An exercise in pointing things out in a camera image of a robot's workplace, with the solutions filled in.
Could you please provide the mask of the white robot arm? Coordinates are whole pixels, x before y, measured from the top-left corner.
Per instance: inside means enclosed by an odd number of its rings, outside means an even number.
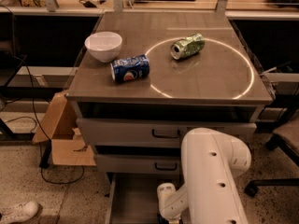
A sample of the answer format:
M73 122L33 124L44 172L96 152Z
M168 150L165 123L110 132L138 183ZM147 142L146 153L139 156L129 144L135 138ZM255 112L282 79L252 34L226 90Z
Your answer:
M179 224L188 211L192 224L249 224L234 178L251 165L248 146L230 134L208 128L188 131L181 144L184 184L157 188L159 213Z

